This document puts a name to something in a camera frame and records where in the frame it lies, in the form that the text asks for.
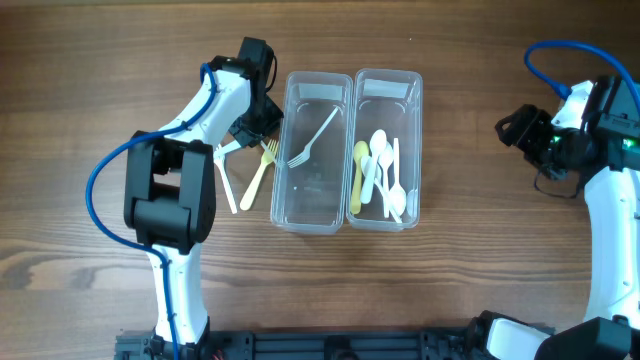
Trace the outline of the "yellow plastic fork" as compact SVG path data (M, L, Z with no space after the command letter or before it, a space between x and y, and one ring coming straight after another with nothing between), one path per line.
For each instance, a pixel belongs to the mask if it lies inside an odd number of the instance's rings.
M267 167L269 165L273 164L271 162L271 160L267 157L267 154L265 152L263 152L261 159L260 159L260 165L257 168L245 194L243 195L241 202L240 202L240 208L243 211L247 211L249 210L253 203L254 200L256 198L258 189L260 187L260 184L262 182L263 176L265 174L265 171L267 169Z

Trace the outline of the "white fork tines down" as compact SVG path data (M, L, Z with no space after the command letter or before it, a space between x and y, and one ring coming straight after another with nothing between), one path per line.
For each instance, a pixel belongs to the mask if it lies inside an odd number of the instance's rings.
M316 133L311 138L311 140L304 146L303 151L300 154L298 154L297 156L295 156L293 159L291 159L291 160L289 160L287 162L287 165L288 165L289 168L295 168L297 166L300 166L300 165L302 165L303 163L305 163L306 161L308 161L310 159L311 148L313 147L314 143L319 138L319 136L324 132L326 127L333 120L333 118L336 116L336 114L338 113L338 110L339 110L338 107L335 107L333 109L333 111L329 114L329 116L326 118L326 120L322 123L322 125L316 131Z

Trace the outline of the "light blue plastic fork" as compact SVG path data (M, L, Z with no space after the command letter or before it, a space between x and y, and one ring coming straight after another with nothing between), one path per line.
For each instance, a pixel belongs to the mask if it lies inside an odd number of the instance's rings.
M214 151L214 157L222 158L222 157L225 157L227 154L237 151L241 148L242 146L237 140L233 140L232 142L226 145L219 144Z

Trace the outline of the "white fork long handle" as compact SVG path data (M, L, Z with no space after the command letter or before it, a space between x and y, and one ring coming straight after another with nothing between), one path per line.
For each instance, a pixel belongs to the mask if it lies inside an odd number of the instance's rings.
M221 149L222 149L221 145L218 145L216 147L216 151L214 153L213 161L214 161L215 166L219 170L219 174L220 174L220 177L221 177L222 185L224 187L225 195L227 197L231 213L232 214L236 214L238 212L238 209L237 209L237 205L236 205L236 202L235 202L235 198L234 198L234 195L233 195L231 184L229 182L229 178L228 178L228 175L227 175L227 172L226 172L226 168L225 168L225 156L218 154L218 151L221 150Z

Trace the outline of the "yellow plastic spoon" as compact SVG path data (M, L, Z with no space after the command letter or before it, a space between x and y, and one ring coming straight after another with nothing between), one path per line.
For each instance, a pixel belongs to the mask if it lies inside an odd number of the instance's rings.
M355 173L350 201L350 211L353 215L357 215L361 211L361 189L362 189L362 167L361 159L363 156L369 154L369 147L365 141L358 141L355 143L353 150L353 160L355 163Z

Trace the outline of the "white spoon large bowl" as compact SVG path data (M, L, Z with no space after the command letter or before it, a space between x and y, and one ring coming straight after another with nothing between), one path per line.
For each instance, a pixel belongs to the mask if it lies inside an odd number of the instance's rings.
M387 144L387 135L383 129L376 130L369 141L369 149L371 158L364 167L365 181L362 187L360 200L363 204L369 204L372 198L374 179L376 173L377 160L380 154L385 150Z

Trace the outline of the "white spoon long handle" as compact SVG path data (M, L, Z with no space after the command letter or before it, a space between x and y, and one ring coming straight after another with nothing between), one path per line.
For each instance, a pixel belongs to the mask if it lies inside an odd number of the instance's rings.
M389 142L387 142L385 149L378 157L378 164L382 169L382 186L383 189L388 193L389 191L389 177L388 177L388 169L393 163L393 152L392 147ZM384 206L384 217L389 218L390 216L390 206L387 200L383 201Z

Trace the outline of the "white spoon bowl down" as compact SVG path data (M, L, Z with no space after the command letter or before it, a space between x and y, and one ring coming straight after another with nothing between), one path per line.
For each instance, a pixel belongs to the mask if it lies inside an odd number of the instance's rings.
M400 184L400 144L399 139L393 139L393 175L394 181L389 191L391 204L398 216L406 209L406 191Z

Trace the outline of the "clear white thin fork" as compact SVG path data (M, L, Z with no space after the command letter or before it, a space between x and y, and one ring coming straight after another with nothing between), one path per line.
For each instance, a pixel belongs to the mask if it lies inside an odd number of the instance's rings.
M282 167L283 162L278 158L279 142L274 139L262 140L260 145L267 154L267 157L275 164L276 167Z

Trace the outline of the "thick white spoon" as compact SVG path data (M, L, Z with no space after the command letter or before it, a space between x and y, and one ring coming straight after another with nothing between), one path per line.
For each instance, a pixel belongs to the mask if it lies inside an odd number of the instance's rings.
M367 175L367 172L371 169L374 169L374 177L372 178L374 185L378 188L381 197L382 197L382 203L384 200L388 201L388 204L390 206L390 216L394 219L394 221L396 223L400 223L401 222L401 218L400 216L397 214L397 212L395 211L395 209L390 205L389 201L389 193L387 193L382 186L382 169L381 167L377 164L374 163L372 160L372 157L369 155L365 155L361 158L360 164L362 165L364 174L365 174L365 179L369 179L369 176Z

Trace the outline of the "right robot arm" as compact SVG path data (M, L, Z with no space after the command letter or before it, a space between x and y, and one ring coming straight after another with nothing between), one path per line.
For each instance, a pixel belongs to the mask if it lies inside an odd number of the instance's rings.
M469 359L636 359L639 356L639 85L603 76L570 88L555 115L526 104L495 125L550 180L578 176L588 208L590 293L583 321L543 330L484 311L468 326Z

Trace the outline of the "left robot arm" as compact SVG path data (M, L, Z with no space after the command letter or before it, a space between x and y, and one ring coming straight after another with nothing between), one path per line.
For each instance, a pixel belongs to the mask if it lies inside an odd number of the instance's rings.
M202 244L216 214L214 153L225 135L254 147L282 117L269 98L273 55L217 56L200 88L156 132L137 132L127 149L124 220L151 262L159 317L153 331L177 355L209 330L200 284Z

